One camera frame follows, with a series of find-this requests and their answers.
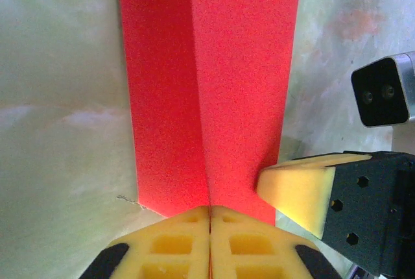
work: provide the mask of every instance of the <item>bolt hole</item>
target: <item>bolt hole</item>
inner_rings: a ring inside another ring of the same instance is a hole
[[[359,185],[360,188],[365,188],[369,186],[369,178],[365,176],[361,176],[357,179],[357,185]]]
[[[331,209],[333,209],[334,212],[340,212],[343,210],[343,202],[341,200],[333,200],[330,204]]]
[[[356,245],[359,242],[359,237],[357,234],[352,232],[351,234],[348,234],[348,237],[346,238],[347,243],[350,245]]]

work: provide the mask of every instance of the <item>red foam block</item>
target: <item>red foam block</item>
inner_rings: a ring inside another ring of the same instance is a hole
[[[139,202],[273,224],[254,184],[277,160],[298,0],[120,1]]]

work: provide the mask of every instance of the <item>yellow gripper pad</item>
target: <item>yellow gripper pad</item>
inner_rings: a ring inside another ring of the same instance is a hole
[[[340,279],[316,246],[231,209],[199,207],[115,241],[81,279]]]
[[[336,165],[371,157],[328,154],[283,162],[261,171],[256,191],[267,203],[321,239]]]

